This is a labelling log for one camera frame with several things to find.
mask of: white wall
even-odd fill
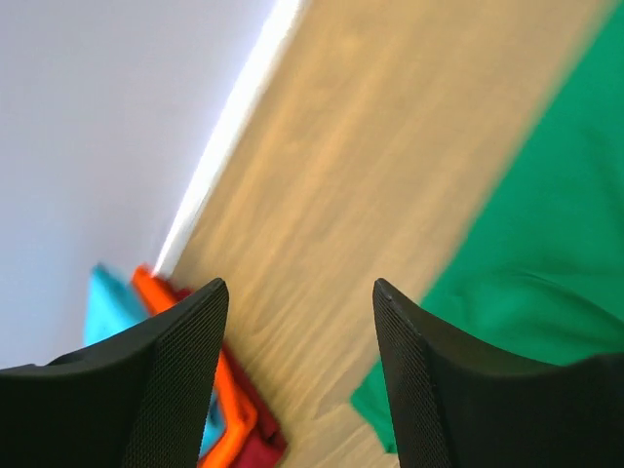
[[[0,2],[0,367],[79,347],[153,261],[275,0]]]

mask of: green cloth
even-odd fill
[[[624,351],[624,4],[422,306],[538,361]],[[379,362],[351,402],[396,451]]]

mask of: white strip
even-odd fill
[[[292,36],[301,0],[277,0],[238,76],[184,193],[154,273],[171,276],[208,198],[225,169]]]

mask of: dark red fabric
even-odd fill
[[[171,284],[163,283],[174,292],[178,300],[182,300],[193,293],[190,289],[176,291]],[[234,381],[245,392],[257,410],[257,424],[248,436],[236,459],[230,464],[230,467],[273,468],[280,461],[288,446],[286,439],[282,435],[280,424],[266,403],[264,403],[262,397],[257,393],[254,385],[225,342],[223,342],[222,351]]]

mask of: wood grain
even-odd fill
[[[227,281],[285,466],[397,465],[348,404],[377,356],[372,283],[426,291],[607,6],[311,4],[175,272]]]

